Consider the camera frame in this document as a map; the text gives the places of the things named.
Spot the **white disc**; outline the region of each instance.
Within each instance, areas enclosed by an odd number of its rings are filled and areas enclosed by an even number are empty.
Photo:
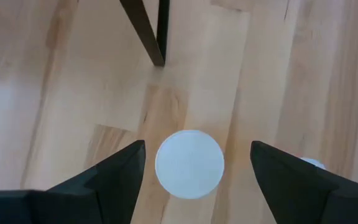
[[[197,130],[179,131],[158,149],[155,173],[172,195],[194,199],[210,193],[222,178],[223,153],[208,134]]]

